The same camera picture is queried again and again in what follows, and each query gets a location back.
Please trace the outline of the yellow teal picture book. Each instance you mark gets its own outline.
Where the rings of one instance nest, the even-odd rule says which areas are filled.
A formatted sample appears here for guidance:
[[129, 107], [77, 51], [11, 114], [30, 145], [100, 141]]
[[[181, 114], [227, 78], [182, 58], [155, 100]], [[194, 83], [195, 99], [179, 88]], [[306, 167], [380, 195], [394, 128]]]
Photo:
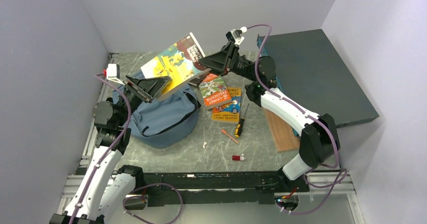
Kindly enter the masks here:
[[199, 63], [205, 57], [193, 33], [159, 53], [140, 69], [146, 79], [169, 76], [171, 80], [162, 89], [158, 100], [164, 100], [190, 80], [201, 76], [209, 69]]

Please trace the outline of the blue student backpack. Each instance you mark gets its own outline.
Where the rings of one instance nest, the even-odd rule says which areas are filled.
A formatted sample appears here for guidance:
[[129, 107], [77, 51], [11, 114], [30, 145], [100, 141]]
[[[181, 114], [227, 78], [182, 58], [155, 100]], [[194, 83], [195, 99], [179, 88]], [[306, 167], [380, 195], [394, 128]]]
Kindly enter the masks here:
[[[141, 72], [131, 77], [145, 79]], [[141, 102], [133, 110], [126, 132], [151, 147], [169, 147], [193, 131], [200, 106], [193, 89], [185, 84], [164, 100]]]

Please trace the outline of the dark Three Days book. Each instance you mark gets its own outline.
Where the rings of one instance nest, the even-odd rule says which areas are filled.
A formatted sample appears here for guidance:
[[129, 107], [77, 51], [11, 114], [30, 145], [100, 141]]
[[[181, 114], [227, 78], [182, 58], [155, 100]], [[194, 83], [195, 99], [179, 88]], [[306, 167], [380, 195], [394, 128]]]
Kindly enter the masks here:
[[209, 72], [205, 72], [205, 73], [203, 73], [203, 74], [201, 74], [201, 75], [199, 75], [199, 76], [197, 76], [197, 77], [195, 77], [195, 78], [191, 79], [191, 80], [188, 82], [188, 84], [189, 84], [189, 85], [192, 85], [192, 86], [196, 86], [196, 87], [198, 87], [198, 86], [200, 85], [200, 83], [202, 83], [202, 82], [203, 82], [203, 80], [204, 80], [208, 75], [209, 75]]

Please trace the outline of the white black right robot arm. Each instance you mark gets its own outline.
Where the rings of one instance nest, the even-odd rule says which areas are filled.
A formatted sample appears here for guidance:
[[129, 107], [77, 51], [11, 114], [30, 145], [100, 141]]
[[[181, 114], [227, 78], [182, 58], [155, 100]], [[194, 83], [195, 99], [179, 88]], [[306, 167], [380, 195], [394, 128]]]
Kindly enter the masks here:
[[281, 190], [292, 190], [299, 177], [338, 155], [340, 144], [333, 117], [312, 112], [287, 97], [277, 86], [272, 57], [261, 56], [250, 61], [241, 56], [238, 45], [230, 41], [199, 63], [220, 76], [232, 72], [251, 80], [245, 86], [247, 98], [285, 121], [300, 136], [298, 154], [278, 172], [277, 184]]

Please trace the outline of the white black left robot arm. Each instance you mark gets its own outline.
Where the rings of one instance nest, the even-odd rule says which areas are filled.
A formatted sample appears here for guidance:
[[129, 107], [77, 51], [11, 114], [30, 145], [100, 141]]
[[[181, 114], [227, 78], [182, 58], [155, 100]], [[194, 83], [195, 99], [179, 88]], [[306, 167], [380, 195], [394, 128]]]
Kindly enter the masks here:
[[53, 214], [50, 223], [107, 223], [127, 194], [144, 189], [143, 170], [135, 166], [121, 167], [112, 185], [107, 184], [128, 146], [132, 113], [141, 103], [157, 98], [171, 79], [125, 78], [123, 89], [115, 88], [116, 101], [107, 98], [94, 106], [97, 136], [92, 159], [70, 203], [61, 214]]

